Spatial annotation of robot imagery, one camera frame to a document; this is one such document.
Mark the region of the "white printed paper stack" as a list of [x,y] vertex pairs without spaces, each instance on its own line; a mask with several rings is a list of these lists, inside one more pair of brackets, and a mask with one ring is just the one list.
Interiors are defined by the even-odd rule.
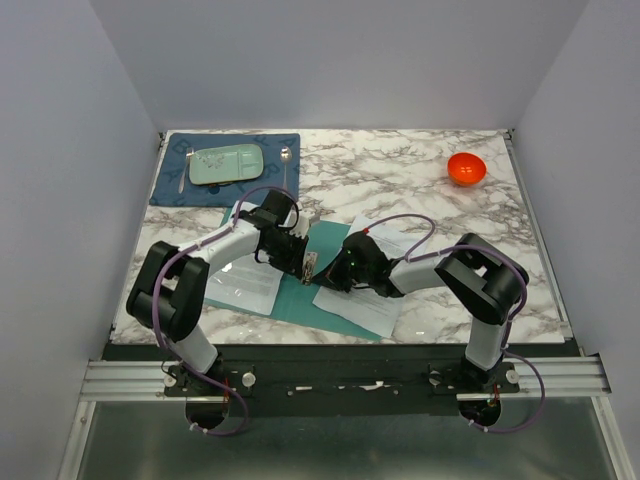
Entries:
[[[388,258],[403,258],[413,248],[413,254],[422,253],[426,240],[417,234],[402,233],[389,225],[384,225],[393,217],[374,221],[363,215],[357,216],[347,234],[350,235],[365,228],[370,228],[371,237]],[[384,298],[371,289],[352,290],[341,293],[320,287],[312,304],[320,310],[338,316],[350,325],[358,326],[368,333],[381,338],[390,338],[399,319],[404,300],[401,298]]]

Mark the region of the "white printed paper sheet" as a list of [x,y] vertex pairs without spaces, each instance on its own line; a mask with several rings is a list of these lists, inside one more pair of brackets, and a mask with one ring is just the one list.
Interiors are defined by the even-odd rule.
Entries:
[[227,263],[208,280],[205,302],[221,308],[269,316],[283,273],[252,254]]

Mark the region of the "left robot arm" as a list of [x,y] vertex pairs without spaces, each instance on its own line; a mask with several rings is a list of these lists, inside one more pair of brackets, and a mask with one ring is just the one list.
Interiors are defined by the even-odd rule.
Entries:
[[187,382],[201,395],[214,393],[222,380],[215,365],[218,351],[199,327],[209,278],[233,261],[254,255],[301,279],[315,223],[281,188],[269,189],[256,207],[245,209],[243,203],[239,200],[228,221],[209,235],[181,246],[154,243],[126,300],[127,313],[189,368]]

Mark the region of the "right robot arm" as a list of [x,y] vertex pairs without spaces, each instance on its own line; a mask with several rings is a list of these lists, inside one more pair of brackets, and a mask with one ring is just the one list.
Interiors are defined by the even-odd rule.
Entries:
[[439,252],[405,259],[387,256],[361,231],[343,241],[334,260],[312,282],[344,293],[363,287],[385,298],[448,288],[472,317],[460,379],[467,389],[480,392],[496,380],[508,343],[508,324],[526,303],[529,275],[473,233]]

